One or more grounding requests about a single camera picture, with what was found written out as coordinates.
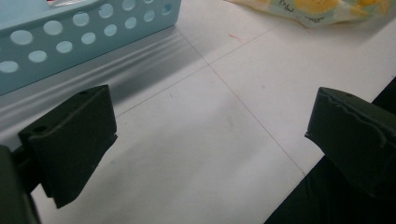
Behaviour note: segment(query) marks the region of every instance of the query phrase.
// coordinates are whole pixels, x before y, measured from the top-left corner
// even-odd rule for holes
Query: white tabletop
[[[44,224],[263,223],[322,157],[304,138],[319,87],[372,101],[396,75],[396,13],[308,30],[222,0],[0,97],[0,143],[74,93],[109,84],[119,139]]]

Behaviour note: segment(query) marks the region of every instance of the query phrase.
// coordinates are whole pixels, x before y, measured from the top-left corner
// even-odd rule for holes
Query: snack bag
[[[299,21],[306,27],[361,21],[389,12],[396,0],[226,0]]]

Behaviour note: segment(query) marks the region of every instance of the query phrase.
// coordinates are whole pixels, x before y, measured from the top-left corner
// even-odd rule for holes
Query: basket
[[[0,1],[4,8],[6,0]],[[27,8],[29,14],[16,13],[18,18],[12,20],[2,18],[0,11],[0,95],[174,25],[180,4],[87,0],[36,11]]]

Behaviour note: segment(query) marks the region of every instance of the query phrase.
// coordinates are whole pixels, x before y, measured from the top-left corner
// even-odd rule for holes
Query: light blue basket
[[[174,25],[181,0],[41,3],[0,0],[0,95]]]

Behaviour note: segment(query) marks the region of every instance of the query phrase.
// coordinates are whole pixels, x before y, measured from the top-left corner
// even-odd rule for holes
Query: basket hole
[[[137,19],[135,17],[131,17],[128,20],[126,20],[125,28],[132,29],[132,28],[136,27],[136,24],[137,24]]]
[[[19,30],[11,34],[11,40],[17,45],[28,45],[33,42],[33,36],[28,31]]]
[[[155,17],[155,12],[153,10],[150,10],[148,12],[145,13],[145,21],[152,21],[154,20]]]
[[[105,35],[113,36],[117,32],[117,26],[114,24],[108,25],[105,28]]]
[[[122,2],[122,8],[124,10],[132,10],[135,5],[136,5],[136,1],[135,0],[124,0]]]
[[[63,41],[56,46],[56,50],[60,53],[68,53],[72,51],[73,44],[69,41]]]
[[[40,126],[40,127],[36,127],[35,129],[33,129],[33,132],[34,133],[42,133],[42,132],[44,132],[46,130],[47,130],[46,126]]]
[[[104,4],[99,9],[99,15],[102,18],[109,18],[113,15],[113,11],[113,6],[111,6],[110,4]]]
[[[18,64],[12,61],[0,63],[0,72],[2,73],[14,73],[18,70],[18,68]]]
[[[81,37],[81,42],[86,45],[92,44],[95,40],[96,35],[94,33],[87,33]]]
[[[163,15],[168,15],[171,12],[171,9],[172,9],[172,5],[166,4],[163,7]]]
[[[73,17],[73,23],[76,26],[85,26],[90,22],[90,16],[86,12],[78,12]]]
[[[62,24],[58,21],[48,21],[44,25],[44,31],[48,35],[58,35],[62,32],[64,28],[62,27]]]
[[[36,50],[29,54],[29,60],[33,63],[42,63],[47,60],[47,53],[43,50]]]

